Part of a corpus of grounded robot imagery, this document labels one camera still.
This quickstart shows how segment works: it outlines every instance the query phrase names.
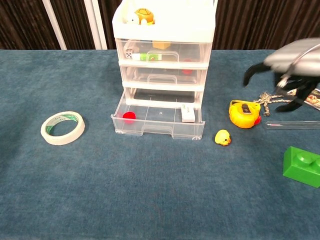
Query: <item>card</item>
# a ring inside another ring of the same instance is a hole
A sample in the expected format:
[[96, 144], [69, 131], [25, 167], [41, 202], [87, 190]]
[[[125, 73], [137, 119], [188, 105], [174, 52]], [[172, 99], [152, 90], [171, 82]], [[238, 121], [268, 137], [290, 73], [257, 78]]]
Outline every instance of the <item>card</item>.
[[[291, 91], [288, 91], [288, 94], [295, 95], [296, 91], [297, 91], [296, 89], [293, 89]], [[305, 99], [304, 102], [320, 111], [320, 90], [319, 89], [313, 90], [309, 94], [309, 96]]]

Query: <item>green toy block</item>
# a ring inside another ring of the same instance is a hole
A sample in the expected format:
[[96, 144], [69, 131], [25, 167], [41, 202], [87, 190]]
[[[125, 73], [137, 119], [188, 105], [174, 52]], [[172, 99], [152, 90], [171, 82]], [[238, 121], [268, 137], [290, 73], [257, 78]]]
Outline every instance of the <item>green toy block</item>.
[[284, 153], [283, 176], [320, 187], [320, 155], [290, 146]]

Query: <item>tape roll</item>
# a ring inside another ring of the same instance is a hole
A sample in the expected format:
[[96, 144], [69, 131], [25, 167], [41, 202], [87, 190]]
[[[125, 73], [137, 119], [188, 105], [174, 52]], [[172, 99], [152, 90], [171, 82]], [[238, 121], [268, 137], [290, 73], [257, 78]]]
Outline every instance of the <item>tape roll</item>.
[[[50, 135], [51, 129], [63, 121], [72, 120], [77, 122], [75, 128], [61, 136]], [[49, 117], [41, 126], [41, 135], [47, 143], [52, 145], [65, 145], [77, 140], [85, 130], [85, 122], [82, 116], [74, 111], [63, 111]]]

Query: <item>toy turtle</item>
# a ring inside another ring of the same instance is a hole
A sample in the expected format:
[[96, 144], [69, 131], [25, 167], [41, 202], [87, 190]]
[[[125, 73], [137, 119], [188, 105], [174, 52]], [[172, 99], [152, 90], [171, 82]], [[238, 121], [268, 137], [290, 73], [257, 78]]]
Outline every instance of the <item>toy turtle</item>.
[[128, 24], [152, 25], [155, 23], [154, 14], [146, 8], [139, 8], [127, 16]]

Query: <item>clear plastic drawer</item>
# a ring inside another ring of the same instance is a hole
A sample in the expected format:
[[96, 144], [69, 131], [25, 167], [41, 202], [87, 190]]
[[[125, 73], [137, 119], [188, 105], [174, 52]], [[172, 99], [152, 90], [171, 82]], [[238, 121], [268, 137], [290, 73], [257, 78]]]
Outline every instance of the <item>clear plastic drawer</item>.
[[[116, 133], [138, 136], [144, 133], [168, 134], [173, 138], [190, 140], [202, 138], [205, 122], [202, 121], [201, 108], [194, 109], [194, 122], [183, 122], [179, 107], [157, 107], [151, 102], [149, 105], [128, 104], [126, 91], [115, 114], [111, 115]], [[126, 118], [126, 113], [134, 114], [135, 119]]]
[[203, 91], [207, 77], [206, 69], [170, 69], [137, 66], [121, 66], [124, 87]]
[[192, 104], [195, 109], [199, 109], [204, 92], [125, 87], [124, 95], [127, 105], [180, 108], [185, 103]]
[[115, 39], [120, 65], [207, 68], [212, 43]]

